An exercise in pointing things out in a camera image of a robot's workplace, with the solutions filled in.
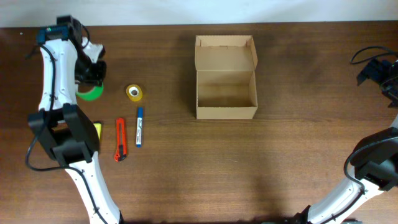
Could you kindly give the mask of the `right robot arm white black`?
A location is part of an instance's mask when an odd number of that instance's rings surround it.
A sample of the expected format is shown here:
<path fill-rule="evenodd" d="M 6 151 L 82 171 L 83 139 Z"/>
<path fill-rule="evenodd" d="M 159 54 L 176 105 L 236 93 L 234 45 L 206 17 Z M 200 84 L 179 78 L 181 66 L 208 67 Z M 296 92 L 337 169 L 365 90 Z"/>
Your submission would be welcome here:
<path fill-rule="evenodd" d="M 288 223 L 345 223 L 365 202 L 397 187 L 397 119 L 360 140 L 343 171 L 345 178 L 325 198 Z"/>

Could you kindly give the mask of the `brown cardboard box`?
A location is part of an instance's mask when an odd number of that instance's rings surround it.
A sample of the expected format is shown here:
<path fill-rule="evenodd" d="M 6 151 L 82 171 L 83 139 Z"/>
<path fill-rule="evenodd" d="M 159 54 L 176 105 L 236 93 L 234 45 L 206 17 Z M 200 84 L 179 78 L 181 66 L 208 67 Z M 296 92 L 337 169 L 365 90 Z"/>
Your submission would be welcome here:
<path fill-rule="evenodd" d="M 196 119 L 253 119 L 257 63 L 251 35 L 196 36 Z"/>

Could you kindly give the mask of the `green tape roll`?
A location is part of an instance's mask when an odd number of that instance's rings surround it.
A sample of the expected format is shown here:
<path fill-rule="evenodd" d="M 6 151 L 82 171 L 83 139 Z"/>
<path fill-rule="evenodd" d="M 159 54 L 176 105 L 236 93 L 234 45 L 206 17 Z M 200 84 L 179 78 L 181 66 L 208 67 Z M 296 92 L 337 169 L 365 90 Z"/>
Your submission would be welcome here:
<path fill-rule="evenodd" d="M 93 100 L 98 99 L 104 91 L 104 85 L 94 86 L 90 91 L 87 91 L 87 92 L 80 92 L 78 90 L 78 88 L 79 88 L 79 84 L 75 84 L 76 96 L 85 101 L 93 101 Z"/>

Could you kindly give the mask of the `small yellow tape roll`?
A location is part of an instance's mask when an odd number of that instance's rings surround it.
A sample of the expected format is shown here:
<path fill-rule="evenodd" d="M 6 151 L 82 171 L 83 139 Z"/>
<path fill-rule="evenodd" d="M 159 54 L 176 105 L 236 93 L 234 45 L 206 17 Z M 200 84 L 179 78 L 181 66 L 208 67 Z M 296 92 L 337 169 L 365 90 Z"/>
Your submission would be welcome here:
<path fill-rule="evenodd" d="M 127 86 L 126 95 L 131 101 L 140 101 L 143 97 L 143 92 L 140 86 L 132 84 Z"/>

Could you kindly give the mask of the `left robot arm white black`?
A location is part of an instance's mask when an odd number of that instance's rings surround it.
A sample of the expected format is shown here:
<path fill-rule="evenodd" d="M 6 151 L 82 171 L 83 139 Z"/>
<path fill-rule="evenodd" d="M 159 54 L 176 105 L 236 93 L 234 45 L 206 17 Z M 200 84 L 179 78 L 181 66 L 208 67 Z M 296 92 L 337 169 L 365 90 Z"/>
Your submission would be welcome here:
<path fill-rule="evenodd" d="M 39 108 L 28 116 L 34 134 L 28 153 L 39 142 L 75 183 L 90 223 L 124 223 L 99 164 L 100 139 L 94 123 L 76 101 L 79 85 L 102 88 L 106 76 L 104 46 L 93 44 L 86 27 L 72 16 L 59 16 L 37 35 L 44 63 Z"/>

